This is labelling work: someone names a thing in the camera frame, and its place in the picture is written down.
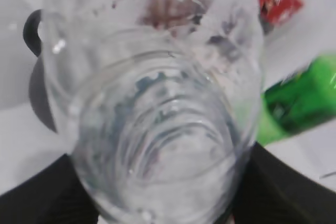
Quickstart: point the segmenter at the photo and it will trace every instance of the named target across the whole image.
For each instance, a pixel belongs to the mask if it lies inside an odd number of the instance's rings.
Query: clear drinking glass
[[[208,223],[254,143],[257,0],[46,0],[57,129],[109,222]]]

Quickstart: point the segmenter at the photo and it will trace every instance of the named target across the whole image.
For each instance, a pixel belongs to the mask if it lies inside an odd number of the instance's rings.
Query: black object
[[[236,224],[335,224],[336,194],[254,147],[236,195]]]
[[[38,36],[41,22],[41,10],[36,10],[27,19],[23,30],[23,39],[28,48],[38,57],[29,82],[29,99],[37,117],[52,131],[56,131],[54,119],[49,106],[45,86],[42,42]]]
[[[67,155],[0,197],[1,224],[96,224],[98,216]]]
[[[233,202],[236,224],[335,224],[336,194],[253,149]],[[96,224],[98,212],[68,156],[0,197],[1,224]],[[227,215],[215,224],[225,224]]]

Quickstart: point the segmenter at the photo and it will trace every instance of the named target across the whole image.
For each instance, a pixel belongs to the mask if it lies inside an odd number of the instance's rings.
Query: green plastic bottle
[[[336,117],[336,54],[320,55],[264,94],[257,140],[290,137]]]

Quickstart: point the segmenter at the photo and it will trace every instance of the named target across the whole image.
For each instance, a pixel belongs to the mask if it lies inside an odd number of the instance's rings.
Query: white surface
[[[0,110],[28,101],[28,81],[36,57],[22,39],[32,9],[22,0],[0,0]]]
[[[46,168],[64,143],[39,122],[29,103],[0,113],[0,194]]]
[[[0,0],[0,109],[7,108],[0,112],[0,194],[47,167],[65,150],[62,140],[37,120],[27,103],[28,79],[36,59],[24,45],[21,33],[29,13],[41,8],[41,0],[23,1]],[[336,50],[336,20],[332,21],[332,15],[324,19],[324,25],[310,23],[311,17],[305,19],[301,30],[292,30],[266,48],[266,86],[321,50]],[[320,179],[336,171],[335,138],[336,121],[268,149],[294,169],[336,190],[336,176]]]

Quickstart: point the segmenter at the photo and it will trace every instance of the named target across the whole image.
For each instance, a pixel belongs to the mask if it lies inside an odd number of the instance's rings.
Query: red package
[[[259,0],[262,19],[279,26],[300,10],[303,0]]]

